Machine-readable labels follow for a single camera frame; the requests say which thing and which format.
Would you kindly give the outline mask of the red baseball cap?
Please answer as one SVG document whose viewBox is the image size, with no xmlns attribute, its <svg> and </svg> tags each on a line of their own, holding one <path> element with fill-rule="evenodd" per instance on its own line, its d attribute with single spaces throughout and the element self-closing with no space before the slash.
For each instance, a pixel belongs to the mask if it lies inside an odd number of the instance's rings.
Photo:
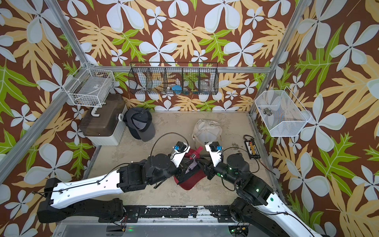
<svg viewBox="0 0 379 237">
<path fill-rule="evenodd" d="M 180 164 L 181 170 L 174 176 L 176 184 L 186 191 L 191 190 L 206 176 L 198 162 L 202 150 L 203 147 L 199 147 L 196 150 L 190 149 Z"/>
</svg>

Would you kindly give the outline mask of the black baseball cap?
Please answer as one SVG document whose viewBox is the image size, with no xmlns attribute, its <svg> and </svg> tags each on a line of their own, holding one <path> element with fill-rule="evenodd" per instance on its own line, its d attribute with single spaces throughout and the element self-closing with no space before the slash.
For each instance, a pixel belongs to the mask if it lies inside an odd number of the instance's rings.
<svg viewBox="0 0 379 237">
<path fill-rule="evenodd" d="M 126 127 L 129 129 L 129 132 L 130 132 L 131 136 L 132 136 L 133 138 L 137 139 L 137 140 L 141 140 L 141 137 L 139 136 L 137 130 L 131 128 L 131 127 L 128 125 L 128 121 L 127 121 L 127 112 L 124 113 L 123 122 L 125 123 Z"/>
</svg>

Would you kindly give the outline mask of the dark grey baseball cap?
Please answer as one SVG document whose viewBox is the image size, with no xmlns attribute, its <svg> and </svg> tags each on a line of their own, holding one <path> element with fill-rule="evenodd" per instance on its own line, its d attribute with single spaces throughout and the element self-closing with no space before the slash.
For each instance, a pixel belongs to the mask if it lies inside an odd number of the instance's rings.
<svg viewBox="0 0 379 237">
<path fill-rule="evenodd" d="M 128 125 L 136 129 L 143 142 L 150 141 L 155 136 L 152 114 L 148 109 L 136 107 L 127 110 Z"/>
</svg>

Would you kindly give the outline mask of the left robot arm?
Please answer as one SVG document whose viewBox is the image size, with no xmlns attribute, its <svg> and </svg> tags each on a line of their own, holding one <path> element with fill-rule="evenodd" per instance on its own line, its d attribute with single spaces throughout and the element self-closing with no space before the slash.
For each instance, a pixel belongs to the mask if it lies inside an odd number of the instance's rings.
<svg viewBox="0 0 379 237">
<path fill-rule="evenodd" d="M 157 188 L 182 171 L 180 163 L 189 151 L 187 143 L 178 142 L 170 155 L 157 154 L 138 163 L 125 163 L 102 176 L 75 182 L 50 178 L 42 194 L 45 200 L 38 207 L 38 220 L 45 224 L 71 216 L 92 216 L 103 223 L 117 222 L 125 214 L 122 200 L 101 201 L 97 197 L 139 191 L 148 185 Z"/>
</svg>

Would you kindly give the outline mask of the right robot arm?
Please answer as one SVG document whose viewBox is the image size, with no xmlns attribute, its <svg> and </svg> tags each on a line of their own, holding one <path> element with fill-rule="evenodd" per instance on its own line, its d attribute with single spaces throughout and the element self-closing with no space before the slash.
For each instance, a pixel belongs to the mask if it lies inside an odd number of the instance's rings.
<svg viewBox="0 0 379 237">
<path fill-rule="evenodd" d="M 269 237 L 320 236 L 283 203 L 269 184 L 250 171 L 241 153 L 229 155 L 224 163 L 218 142 L 206 143 L 205 149 L 210 159 L 199 162 L 207 178 L 218 176 L 233 184 L 238 195 L 230 205 L 233 220 L 249 223 Z"/>
</svg>

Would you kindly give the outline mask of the white cap under pile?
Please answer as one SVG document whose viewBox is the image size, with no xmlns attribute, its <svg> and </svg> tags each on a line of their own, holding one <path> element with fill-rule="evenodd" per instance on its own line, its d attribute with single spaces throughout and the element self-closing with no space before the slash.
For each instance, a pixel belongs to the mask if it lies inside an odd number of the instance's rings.
<svg viewBox="0 0 379 237">
<path fill-rule="evenodd" d="M 199 142 L 201 146 L 204 146 L 206 143 L 219 141 L 222 131 L 218 122 L 200 119 L 194 126 L 192 138 L 195 142 Z"/>
</svg>

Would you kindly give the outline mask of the black parallel charging board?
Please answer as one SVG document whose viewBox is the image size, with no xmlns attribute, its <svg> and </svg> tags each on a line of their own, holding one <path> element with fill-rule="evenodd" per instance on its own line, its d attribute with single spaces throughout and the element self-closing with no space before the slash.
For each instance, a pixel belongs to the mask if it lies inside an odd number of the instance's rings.
<svg viewBox="0 0 379 237">
<path fill-rule="evenodd" d="M 261 158 L 259 151 L 255 144 L 255 139 L 251 135 L 244 135 L 244 144 L 246 147 L 246 150 L 248 152 L 249 159 L 251 160 L 259 160 Z"/>
</svg>

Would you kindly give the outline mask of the white box with brown lid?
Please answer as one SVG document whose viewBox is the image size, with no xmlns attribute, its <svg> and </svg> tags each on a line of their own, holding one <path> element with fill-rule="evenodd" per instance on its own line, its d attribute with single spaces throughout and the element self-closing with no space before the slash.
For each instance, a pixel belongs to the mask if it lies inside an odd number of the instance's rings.
<svg viewBox="0 0 379 237">
<path fill-rule="evenodd" d="M 93 108 L 79 129 L 95 146 L 117 146 L 126 128 L 123 121 L 127 106 L 120 94 L 110 94 L 101 108 Z"/>
</svg>

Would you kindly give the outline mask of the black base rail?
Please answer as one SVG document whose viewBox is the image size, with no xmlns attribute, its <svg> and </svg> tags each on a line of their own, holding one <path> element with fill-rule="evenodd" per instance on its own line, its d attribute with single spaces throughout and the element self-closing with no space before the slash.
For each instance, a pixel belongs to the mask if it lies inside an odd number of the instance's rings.
<svg viewBox="0 0 379 237">
<path fill-rule="evenodd" d="M 234 221 L 228 205 L 125 205 L 124 215 L 127 223 L 141 223 L 143 219 Z"/>
</svg>

